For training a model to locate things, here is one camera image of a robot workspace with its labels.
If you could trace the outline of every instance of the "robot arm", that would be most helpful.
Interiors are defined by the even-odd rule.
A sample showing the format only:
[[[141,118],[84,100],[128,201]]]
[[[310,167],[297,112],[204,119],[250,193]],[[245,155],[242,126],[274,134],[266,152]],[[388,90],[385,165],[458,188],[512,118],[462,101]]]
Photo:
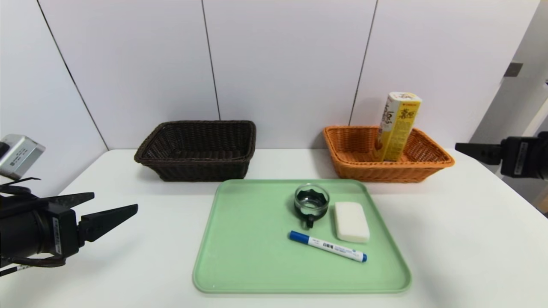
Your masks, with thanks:
[[[84,215],[77,224],[71,209],[94,198],[92,192],[39,198],[15,184],[38,180],[21,179],[45,147],[22,135],[7,135],[0,142],[0,175],[15,180],[0,185],[0,270],[4,276],[31,266],[58,267],[76,254],[86,241],[93,242],[135,215],[138,205]],[[31,255],[49,253],[45,259]]]
[[[500,144],[457,143],[455,149],[485,164],[502,162],[502,175],[548,181],[548,132],[538,137],[508,137]]]

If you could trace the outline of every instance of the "green tray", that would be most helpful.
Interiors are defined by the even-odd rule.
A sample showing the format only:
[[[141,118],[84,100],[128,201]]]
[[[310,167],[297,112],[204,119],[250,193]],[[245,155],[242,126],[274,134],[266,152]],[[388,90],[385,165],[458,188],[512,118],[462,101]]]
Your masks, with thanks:
[[[295,215],[293,194],[304,183],[323,186],[331,201],[307,230]],[[368,243],[336,237],[333,205],[363,205]],[[291,230],[367,254],[359,263],[291,241]],[[196,288],[207,293],[397,293],[411,273],[366,188],[354,180],[229,180],[217,189],[194,267]]]

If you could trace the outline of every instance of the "cable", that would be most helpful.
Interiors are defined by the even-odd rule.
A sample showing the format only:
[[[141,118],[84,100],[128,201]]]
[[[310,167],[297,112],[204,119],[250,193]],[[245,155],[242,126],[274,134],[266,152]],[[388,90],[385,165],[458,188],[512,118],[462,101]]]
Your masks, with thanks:
[[[18,272],[18,271],[28,269],[29,267],[32,267],[32,266],[18,265],[18,266],[11,267],[7,270],[0,271],[0,277],[5,276],[7,274],[11,274],[11,273],[15,273],[15,272]]]
[[[66,264],[66,258],[51,256],[45,259],[21,258],[18,256],[0,256],[6,262],[34,267],[59,267]]]

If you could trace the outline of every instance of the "wicker basket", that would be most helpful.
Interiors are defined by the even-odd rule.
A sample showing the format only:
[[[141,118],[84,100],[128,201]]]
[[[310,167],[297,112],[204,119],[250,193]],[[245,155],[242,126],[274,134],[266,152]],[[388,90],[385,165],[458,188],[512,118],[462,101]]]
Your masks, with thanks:
[[[251,121],[175,121],[143,141],[135,161],[164,181],[243,179],[255,152]]]
[[[330,126],[323,130],[340,178],[363,182],[421,182],[455,160],[422,131],[413,128],[398,162],[371,162],[378,126]]]

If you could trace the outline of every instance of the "white wall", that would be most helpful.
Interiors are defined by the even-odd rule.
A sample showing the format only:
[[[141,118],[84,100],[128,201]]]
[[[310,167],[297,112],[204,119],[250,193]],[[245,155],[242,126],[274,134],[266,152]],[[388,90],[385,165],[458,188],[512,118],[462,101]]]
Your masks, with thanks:
[[[523,63],[519,75],[505,77],[471,142],[521,136],[548,98],[548,1],[540,2],[513,60]]]
[[[469,141],[538,3],[380,0],[351,124],[378,124],[387,93],[407,91],[424,100],[417,128]]]
[[[204,0],[221,119],[259,148],[325,147],[348,125],[375,0]]]
[[[40,0],[110,149],[165,121],[219,119],[200,0]]]
[[[34,0],[2,0],[0,100],[3,134],[46,151],[27,172],[37,196],[56,195],[106,152]]]
[[[41,0],[110,148],[160,122],[251,119],[257,147],[324,146],[350,121],[375,0]],[[388,92],[424,99],[416,126],[468,141],[538,0],[379,0],[351,124]]]

